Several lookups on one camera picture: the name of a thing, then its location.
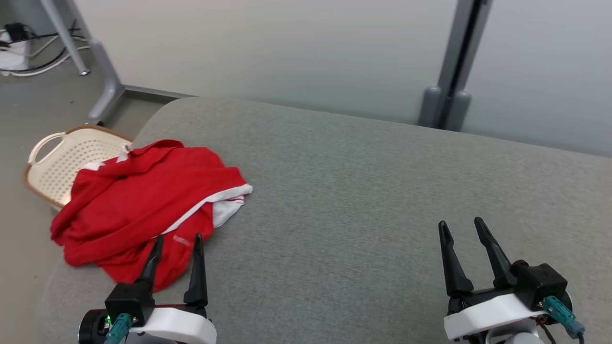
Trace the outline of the black power adapter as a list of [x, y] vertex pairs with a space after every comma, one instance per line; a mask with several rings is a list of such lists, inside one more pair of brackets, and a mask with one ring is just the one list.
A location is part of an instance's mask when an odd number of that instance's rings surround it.
[[11, 42], [26, 41], [30, 38], [28, 26], [22, 22], [11, 22], [4, 25], [5, 33], [9, 35]]

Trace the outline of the grey fabric sofa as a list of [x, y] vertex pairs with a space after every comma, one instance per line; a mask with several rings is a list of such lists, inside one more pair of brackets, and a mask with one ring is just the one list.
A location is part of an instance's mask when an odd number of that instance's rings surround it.
[[219, 344], [450, 344], [437, 225], [492, 285], [511, 261], [568, 280], [586, 344], [612, 344], [612, 159], [251, 101], [184, 98], [136, 135], [205, 146], [253, 193], [206, 244]]

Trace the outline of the grey wall base rail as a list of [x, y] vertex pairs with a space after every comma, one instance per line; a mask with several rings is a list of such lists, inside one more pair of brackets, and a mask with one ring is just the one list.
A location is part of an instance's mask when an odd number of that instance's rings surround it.
[[128, 98], [139, 99], [147, 102], [168, 104], [177, 99], [195, 97], [193, 95], [182, 94], [179, 92], [160, 91], [139, 86], [124, 86], [124, 95]]

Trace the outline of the red jersey with white sleeves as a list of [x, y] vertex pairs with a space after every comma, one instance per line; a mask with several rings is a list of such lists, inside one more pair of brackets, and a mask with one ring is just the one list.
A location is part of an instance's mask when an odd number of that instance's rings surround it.
[[[103, 269], [116, 283], [136, 281], [155, 243], [156, 237], [147, 241], [128, 236], [99, 237], [92, 240], [55, 238], [52, 233], [55, 218], [50, 227], [51, 237], [64, 249], [66, 263], [74, 267], [94, 264]], [[186, 271], [192, 259], [196, 234], [201, 233], [203, 240], [208, 240], [215, 229], [205, 232], [202, 228], [188, 227], [185, 234], [164, 235], [163, 256], [157, 266], [154, 291], [169, 287]]]

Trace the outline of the white power strip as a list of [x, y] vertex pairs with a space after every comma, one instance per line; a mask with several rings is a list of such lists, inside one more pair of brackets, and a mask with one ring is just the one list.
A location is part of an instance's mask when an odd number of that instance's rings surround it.
[[17, 42], [10, 48], [0, 46], [0, 70], [17, 71], [29, 68], [31, 44]]

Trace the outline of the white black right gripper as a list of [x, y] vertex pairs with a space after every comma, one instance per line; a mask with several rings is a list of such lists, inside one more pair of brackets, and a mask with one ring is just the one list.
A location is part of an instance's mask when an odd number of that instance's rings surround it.
[[481, 217], [474, 218], [494, 275], [495, 288], [473, 291], [453, 248], [445, 221], [438, 224], [442, 266], [449, 296], [444, 331], [450, 341], [542, 341], [537, 330], [541, 311], [531, 311], [514, 294], [511, 262]]

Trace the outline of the grey partition post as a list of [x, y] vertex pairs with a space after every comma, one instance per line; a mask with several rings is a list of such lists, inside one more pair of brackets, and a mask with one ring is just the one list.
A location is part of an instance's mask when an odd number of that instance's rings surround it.
[[466, 86], [493, 0], [458, 0], [437, 85], [424, 91], [418, 125], [461, 131], [472, 95]]

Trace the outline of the thin grey metal leg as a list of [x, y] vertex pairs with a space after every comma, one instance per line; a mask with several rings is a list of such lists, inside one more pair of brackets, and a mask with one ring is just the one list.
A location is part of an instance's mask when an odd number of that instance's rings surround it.
[[40, 2], [44, 8], [44, 11], [46, 12], [46, 15], [48, 15], [50, 21], [55, 27], [55, 30], [57, 33], [59, 33], [59, 37], [61, 37], [65, 48], [67, 48], [67, 52], [74, 61], [74, 65], [76, 66], [79, 74], [88, 75], [90, 70], [86, 67], [83, 59], [81, 58], [79, 50], [74, 43], [74, 39], [66, 28], [54, 0], [40, 0]]

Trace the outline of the thick grey desk leg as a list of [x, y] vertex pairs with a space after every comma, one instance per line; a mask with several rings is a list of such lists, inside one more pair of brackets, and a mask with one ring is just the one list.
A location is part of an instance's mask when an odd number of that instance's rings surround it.
[[96, 39], [92, 33], [90, 33], [89, 27], [86, 24], [85, 17], [78, 9], [77, 0], [69, 0], [70, 7], [74, 12], [75, 18], [81, 24], [83, 32], [87, 37], [90, 50], [96, 61], [96, 65], [103, 74], [103, 88], [98, 100], [93, 105], [88, 115], [88, 123], [98, 125], [111, 113], [116, 103], [120, 100], [122, 94], [125, 92], [125, 85], [121, 83], [120, 77], [118, 76], [113, 63], [110, 61], [109, 55], [105, 50], [103, 43]]

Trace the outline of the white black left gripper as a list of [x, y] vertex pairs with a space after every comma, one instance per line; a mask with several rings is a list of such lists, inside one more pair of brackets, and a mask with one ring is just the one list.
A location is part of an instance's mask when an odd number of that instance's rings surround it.
[[[164, 236], [155, 238], [139, 283], [153, 288], [157, 266], [163, 256]], [[184, 294], [186, 305], [157, 305], [142, 326], [135, 326], [129, 333], [146, 334], [183, 344], [217, 344], [217, 330], [208, 318], [208, 287], [205, 263], [204, 240], [197, 233], [192, 252], [192, 270], [189, 287]]]

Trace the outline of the cream perforated laundry basket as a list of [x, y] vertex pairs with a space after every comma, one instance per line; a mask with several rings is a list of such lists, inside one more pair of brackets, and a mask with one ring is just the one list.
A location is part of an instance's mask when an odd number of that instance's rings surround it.
[[118, 131], [89, 124], [48, 135], [29, 154], [24, 183], [59, 211], [70, 201], [79, 170], [120, 156], [132, 141]]

